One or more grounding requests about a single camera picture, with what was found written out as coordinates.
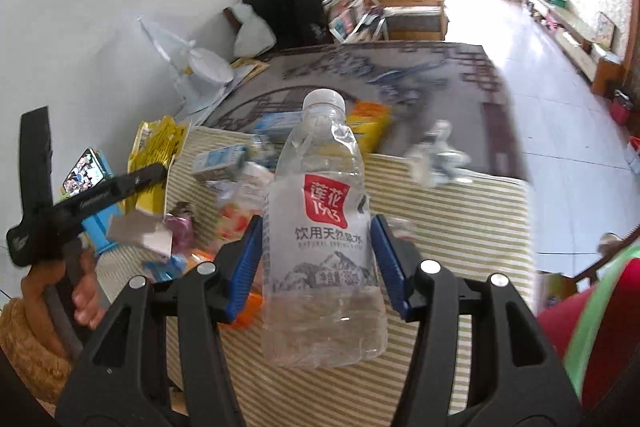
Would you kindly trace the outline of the person's left hand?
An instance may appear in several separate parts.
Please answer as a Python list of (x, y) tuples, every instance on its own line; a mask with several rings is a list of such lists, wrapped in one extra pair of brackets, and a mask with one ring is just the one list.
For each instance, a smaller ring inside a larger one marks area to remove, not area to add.
[[(96, 256), (92, 249), (86, 249), (79, 257), (81, 278), (73, 287), (72, 303), (74, 319), (79, 325), (95, 329), (104, 312), (101, 305), (100, 288), (96, 278)], [(44, 302), (44, 290), (55, 285), (66, 272), (63, 260), (38, 262), (33, 265), (21, 281), (22, 297), (26, 317), (33, 331), (42, 329), (53, 332), (50, 312)]]

